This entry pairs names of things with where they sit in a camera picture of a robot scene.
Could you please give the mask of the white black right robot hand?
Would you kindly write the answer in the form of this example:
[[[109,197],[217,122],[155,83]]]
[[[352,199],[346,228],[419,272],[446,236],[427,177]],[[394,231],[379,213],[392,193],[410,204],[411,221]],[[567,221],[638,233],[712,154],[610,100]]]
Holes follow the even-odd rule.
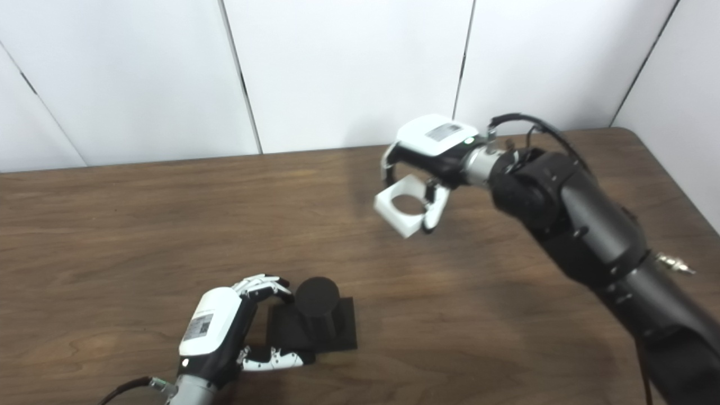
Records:
[[[451,192],[467,185],[466,162],[488,141],[473,126],[437,114],[425,115],[399,128],[380,159],[385,189],[373,207],[386,223],[407,239],[439,225]],[[409,215],[394,199],[409,196],[422,204],[422,213]]]

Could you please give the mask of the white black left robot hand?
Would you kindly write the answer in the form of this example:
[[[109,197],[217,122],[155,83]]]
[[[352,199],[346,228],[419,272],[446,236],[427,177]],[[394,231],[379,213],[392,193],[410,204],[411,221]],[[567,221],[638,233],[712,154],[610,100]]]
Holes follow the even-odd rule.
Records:
[[[241,371],[263,372],[309,366],[312,351],[245,343],[259,303],[277,297],[293,303],[290,283],[278,276],[256,274],[208,290],[196,306],[178,346],[178,377],[202,379],[208,389],[221,390]]]

